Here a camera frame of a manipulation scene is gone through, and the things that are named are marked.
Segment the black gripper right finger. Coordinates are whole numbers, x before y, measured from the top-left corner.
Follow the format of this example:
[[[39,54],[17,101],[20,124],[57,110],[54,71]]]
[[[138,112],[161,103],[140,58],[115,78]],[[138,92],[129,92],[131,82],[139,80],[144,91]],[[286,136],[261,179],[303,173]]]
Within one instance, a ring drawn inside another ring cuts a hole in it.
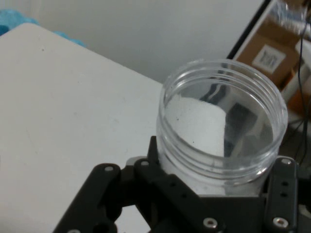
[[[270,171],[264,213],[269,233],[295,233],[298,203],[297,166],[294,159],[278,157]]]

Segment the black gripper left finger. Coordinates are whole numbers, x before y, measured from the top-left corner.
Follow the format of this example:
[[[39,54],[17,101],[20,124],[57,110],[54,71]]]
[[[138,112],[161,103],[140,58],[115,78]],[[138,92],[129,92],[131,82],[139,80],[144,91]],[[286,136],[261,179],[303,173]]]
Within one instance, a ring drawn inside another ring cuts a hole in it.
[[[224,233],[223,218],[157,160],[154,136],[146,157],[124,168],[96,165],[56,225],[56,233],[116,233],[122,209],[135,206],[153,233]]]

